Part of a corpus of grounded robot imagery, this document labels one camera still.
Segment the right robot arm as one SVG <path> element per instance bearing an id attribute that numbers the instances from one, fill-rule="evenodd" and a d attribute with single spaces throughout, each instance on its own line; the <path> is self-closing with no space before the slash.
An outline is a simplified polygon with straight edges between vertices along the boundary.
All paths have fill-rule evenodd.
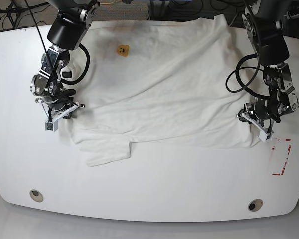
<path id="1" fill-rule="evenodd" d="M 97 0 L 50 0 L 48 3 L 58 11 L 47 36 L 52 45 L 44 48 L 41 68 L 33 76 L 30 90 L 47 115 L 45 129 L 56 131 L 60 119 L 69 119 L 75 110 L 85 107 L 74 101 L 76 90 L 66 86 L 80 83 L 87 74 L 91 58 L 81 41 L 100 3 Z M 86 64 L 81 75 L 72 80 L 71 71 L 65 69 L 70 62 L 70 51 L 78 48 L 84 52 Z"/>

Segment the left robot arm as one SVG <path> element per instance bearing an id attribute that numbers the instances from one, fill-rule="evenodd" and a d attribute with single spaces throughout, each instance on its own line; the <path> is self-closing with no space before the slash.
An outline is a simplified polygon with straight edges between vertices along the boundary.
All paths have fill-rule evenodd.
<path id="1" fill-rule="evenodd" d="M 259 131 L 261 141 L 267 141 L 273 135 L 274 123 L 280 123 L 280 117 L 294 112 L 299 106 L 291 72 L 286 60 L 289 51 L 283 37 L 282 18 L 287 12 L 289 0 L 246 0 L 245 13 L 242 20 L 248 39 L 255 51 L 243 57 L 231 73 L 236 77 L 240 89 L 236 93 L 246 91 L 255 97 L 254 102 L 246 103 L 238 112 L 239 121 L 253 124 Z M 269 94 L 261 95 L 249 88 L 252 80 L 244 84 L 240 77 L 243 63 L 250 59 L 258 60 L 254 79 L 259 71 L 263 73 L 263 81 Z"/>

